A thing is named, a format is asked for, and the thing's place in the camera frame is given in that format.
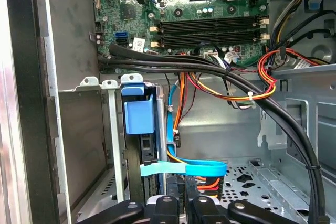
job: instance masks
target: light blue sata cable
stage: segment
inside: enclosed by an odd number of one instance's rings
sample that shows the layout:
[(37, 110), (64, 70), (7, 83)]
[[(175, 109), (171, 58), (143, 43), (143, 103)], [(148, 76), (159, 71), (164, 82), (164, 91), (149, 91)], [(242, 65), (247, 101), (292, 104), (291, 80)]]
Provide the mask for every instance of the light blue sata cable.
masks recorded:
[[(173, 94), (177, 89), (172, 86), (168, 98), (168, 106), (173, 104)], [(169, 152), (176, 157), (173, 136), (173, 113), (167, 113), (167, 143)], [(196, 160), (177, 157), (183, 163), (158, 162), (151, 165), (141, 165), (141, 176), (149, 176), (157, 173), (177, 173), (190, 176), (220, 177), (226, 174), (226, 164), (218, 161)]]

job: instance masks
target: motherboard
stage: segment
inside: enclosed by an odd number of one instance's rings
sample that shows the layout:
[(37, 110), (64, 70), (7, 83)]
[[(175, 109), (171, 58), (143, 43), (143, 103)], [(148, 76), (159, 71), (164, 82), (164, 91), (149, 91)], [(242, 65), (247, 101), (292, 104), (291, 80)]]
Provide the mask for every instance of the motherboard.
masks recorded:
[[(267, 0), (94, 0), (94, 11), (98, 53), (107, 58), (112, 42), (151, 54), (187, 53), (211, 42), (247, 65), (267, 39)], [(203, 46), (201, 54), (213, 49)]]

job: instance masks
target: black ram slot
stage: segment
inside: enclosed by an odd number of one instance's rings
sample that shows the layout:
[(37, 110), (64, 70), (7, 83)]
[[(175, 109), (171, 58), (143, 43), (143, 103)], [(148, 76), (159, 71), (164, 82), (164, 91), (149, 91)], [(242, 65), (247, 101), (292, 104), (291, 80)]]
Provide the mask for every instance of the black ram slot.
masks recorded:
[(212, 30), (251, 29), (256, 27), (254, 17), (198, 19), (176, 22), (162, 22), (159, 28), (163, 33), (185, 33)]
[(165, 48), (185, 48), (195, 47), (199, 43), (211, 41), (219, 45), (232, 45), (253, 43), (256, 40), (256, 34), (253, 31), (243, 33), (216, 33), (216, 34), (199, 34), (189, 36), (163, 36), (162, 45)]

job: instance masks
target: green circuit board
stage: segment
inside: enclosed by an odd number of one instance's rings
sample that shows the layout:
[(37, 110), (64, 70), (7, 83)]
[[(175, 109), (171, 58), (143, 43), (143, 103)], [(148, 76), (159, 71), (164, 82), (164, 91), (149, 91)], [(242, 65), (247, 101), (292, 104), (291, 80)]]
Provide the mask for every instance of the green circuit board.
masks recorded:
[[(98, 45), (98, 53), (104, 57), (109, 55), (109, 44), (114, 42), (116, 32), (126, 31), (129, 34), (129, 43), (134, 37), (145, 39), (145, 48), (155, 50), (161, 54), (167, 48), (151, 48), (155, 33), (150, 32), (155, 19), (163, 22), (178, 20), (196, 20), (225, 17), (265, 16), (268, 13), (267, 0), (148, 0), (140, 5), (137, 0), (94, 0), (94, 11), (97, 24), (102, 29), (104, 44)], [(211, 13), (204, 13), (204, 8), (211, 8)], [(175, 10), (180, 9), (183, 15), (176, 17)], [(249, 64), (262, 55), (261, 43), (242, 44), (238, 63)], [(218, 45), (233, 47), (236, 45)], [(179, 48), (174, 51), (190, 51), (193, 48)]]

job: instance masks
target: expansion slot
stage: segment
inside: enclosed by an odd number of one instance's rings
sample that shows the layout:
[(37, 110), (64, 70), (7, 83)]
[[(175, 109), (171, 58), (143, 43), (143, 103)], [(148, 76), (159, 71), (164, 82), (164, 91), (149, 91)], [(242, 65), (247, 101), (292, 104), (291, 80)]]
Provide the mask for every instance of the expansion slot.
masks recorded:
[(176, 34), (198, 31), (253, 29), (258, 24), (259, 20), (256, 17), (235, 17), (159, 22), (156, 28), (163, 34)]
[(235, 31), (226, 33), (209, 33), (194, 35), (162, 35), (156, 37), (152, 47), (185, 48), (196, 47), (199, 43), (211, 41), (218, 45), (254, 43), (259, 39), (255, 31)]

